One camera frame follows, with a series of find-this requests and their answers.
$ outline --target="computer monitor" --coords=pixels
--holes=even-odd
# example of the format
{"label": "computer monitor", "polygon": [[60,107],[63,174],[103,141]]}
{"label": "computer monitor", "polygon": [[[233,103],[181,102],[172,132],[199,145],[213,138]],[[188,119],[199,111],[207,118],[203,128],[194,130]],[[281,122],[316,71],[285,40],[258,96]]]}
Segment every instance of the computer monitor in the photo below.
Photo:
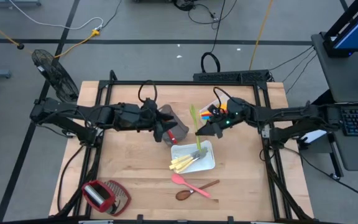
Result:
{"label": "computer monitor", "polygon": [[330,57],[349,57],[358,52],[358,0],[325,33],[324,47]]}

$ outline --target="yellow cable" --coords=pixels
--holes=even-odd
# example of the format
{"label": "yellow cable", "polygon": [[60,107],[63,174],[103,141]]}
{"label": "yellow cable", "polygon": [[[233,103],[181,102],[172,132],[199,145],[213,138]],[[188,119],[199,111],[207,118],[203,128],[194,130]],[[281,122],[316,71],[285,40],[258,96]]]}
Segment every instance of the yellow cable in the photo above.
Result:
{"label": "yellow cable", "polygon": [[[19,45],[20,45],[20,44],[17,43],[16,41],[12,40],[8,35],[6,35],[6,34],[5,34],[4,32],[2,32],[1,30],[0,30],[0,34],[3,35],[7,40],[9,40],[10,42],[12,42],[12,44],[14,44],[14,45],[16,45],[16,46],[19,46]],[[28,52],[28,53],[30,53],[30,54],[32,54],[32,51],[30,51],[30,50],[25,49],[25,51]]]}
{"label": "yellow cable", "polygon": [[263,23],[262,23],[262,26],[260,27],[258,39],[256,40],[254,53],[252,53],[251,63],[249,64],[249,70],[251,70],[252,62],[254,61],[254,57],[255,57],[255,53],[256,53],[256,48],[258,47],[260,37],[262,36],[262,32],[264,31],[265,23],[266,23],[267,17],[269,16],[270,8],[272,7],[272,4],[273,4],[273,0],[270,0],[270,2],[269,2],[269,4],[268,4],[268,8],[267,8],[267,10],[266,10],[266,15],[265,15],[264,21],[263,21]]}
{"label": "yellow cable", "polygon": [[96,35],[99,35],[99,34],[100,34],[99,31],[97,31],[97,30],[92,30],[92,34],[91,34],[88,38],[86,38],[85,40],[81,41],[80,43],[75,44],[74,46],[70,47],[70,48],[69,48],[68,50],[66,50],[64,53],[61,53],[60,55],[56,55],[56,56],[54,56],[54,57],[55,57],[55,58],[59,58],[59,57],[65,55],[65,54],[67,54],[69,51],[73,50],[73,48],[75,48],[75,47],[77,47],[77,46],[79,46],[79,45],[81,45],[81,44],[84,44],[85,42],[87,42],[88,40],[90,40],[90,38],[92,38],[92,37],[94,37],[94,36],[96,36]]}

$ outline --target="wooden table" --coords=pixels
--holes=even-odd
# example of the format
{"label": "wooden table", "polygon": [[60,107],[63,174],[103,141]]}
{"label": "wooden table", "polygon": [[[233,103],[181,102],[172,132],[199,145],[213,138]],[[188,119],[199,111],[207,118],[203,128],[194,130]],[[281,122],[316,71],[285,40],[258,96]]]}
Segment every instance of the wooden table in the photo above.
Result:
{"label": "wooden table", "polygon": [[[93,106],[97,86],[98,82],[83,82],[78,104]],[[221,86],[221,88],[232,96],[255,104],[254,92],[250,86]],[[138,85],[114,85],[110,103],[126,102],[140,105],[137,98],[138,89]],[[158,85],[157,90],[157,104],[171,105],[178,117],[190,128],[187,138],[180,144],[194,143],[195,128],[189,112],[190,104],[202,108],[215,100],[213,87]],[[152,98],[153,95],[151,86],[145,86],[142,90],[142,98],[146,96]],[[282,83],[268,83],[268,95],[272,108],[288,107]],[[276,124],[279,127],[289,125],[290,122]],[[172,175],[172,171],[168,169],[171,161],[170,147],[164,142],[155,142],[152,133],[147,131],[141,133],[106,131],[98,179],[115,180],[132,196],[132,202],[127,210],[114,219],[133,220],[138,214],[143,214],[145,220],[223,221],[227,220],[228,216],[233,216],[235,221],[272,221],[273,212],[267,173],[264,162],[259,159],[262,142],[257,130],[246,123],[241,123],[225,130],[221,139],[215,136],[201,137],[201,141],[205,139],[212,142],[216,167],[212,170],[183,174],[183,177],[195,186],[202,186],[216,179],[221,182],[206,189],[212,195],[212,199],[193,194],[185,201],[177,201],[175,194],[186,187],[176,185],[170,180]],[[298,150],[294,141],[289,141],[286,146]],[[78,148],[77,139],[68,140],[62,168]],[[78,187],[84,151],[73,159],[66,171],[63,180],[62,205]],[[313,212],[299,156],[284,150],[281,150],[281,156],[288,191],[301,208],[312,217]],[[276,191],[281,208],[280,214],[284,217],[282,196],[277,188]],[[83,213],[85,200],[82,201]],[[57,188],[50,214],[57,212],[56,203]],[[93,210],[91,218],[113,217]]]}

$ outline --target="fan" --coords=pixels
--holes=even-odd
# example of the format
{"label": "fan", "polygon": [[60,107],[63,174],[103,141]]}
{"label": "fan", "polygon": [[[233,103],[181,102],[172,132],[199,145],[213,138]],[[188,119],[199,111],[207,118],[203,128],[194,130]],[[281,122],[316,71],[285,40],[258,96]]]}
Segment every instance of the fan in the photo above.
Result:
{"label": "fan", "polygon": [[55,89],[56,96],[63,102],[75,102],[78,99],[78,89],[73,80],[58,61],[46,50],[35,50],[32,60],[38,70]]}

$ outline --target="white cable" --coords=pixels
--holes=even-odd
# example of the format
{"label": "white cable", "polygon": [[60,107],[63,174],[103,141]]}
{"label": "white cable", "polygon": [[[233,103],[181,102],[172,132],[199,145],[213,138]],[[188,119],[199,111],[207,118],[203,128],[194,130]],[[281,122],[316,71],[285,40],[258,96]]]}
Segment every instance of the white cable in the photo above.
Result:
{"label": "white cable", "polygon": [[82,27],[86,26],[86,25],[87,25],[88,23],[90,23],[92,20],[100,19],[100,21],[102,21],[102,23],[101,23],[98,27],[96,27],[95,29],[96,29],[96,30],[100,30],[100,29],[103,27],[104,21],[103,21],[103,19],[100,18],[100,17],[94,17],[94,18],[88,20],[87,22],[85,22],[82,26],[77,27],[77,28],[71,28],[71,27],[66,27],[66,26],[63,26],[63,25],[53,25],[53,24],[46,24],[46,23],[43,23],[43,22],[38,22],[38,21],[34,20],[33,18],[31,18],[29,15],[27,15],[25,12],[23,12],[22,9],[20,9],[19,7],[17,7],[16,4],[14,4],[12,0],[9,0],[9,1],[12,3],[12,5],[13,5],[17,10],[19,10],[21,13],[23,13],[23,15],[25,15],[25,16],[26,16],[27,18],[29,18],[31,21],[33,21],[33,22],[35,22],[36,24],[39,24],[39,25],[52,26],[52,27],[62,27],[62,28],[71,29],[71,30],[78,30],[78,29],[81,29]]}

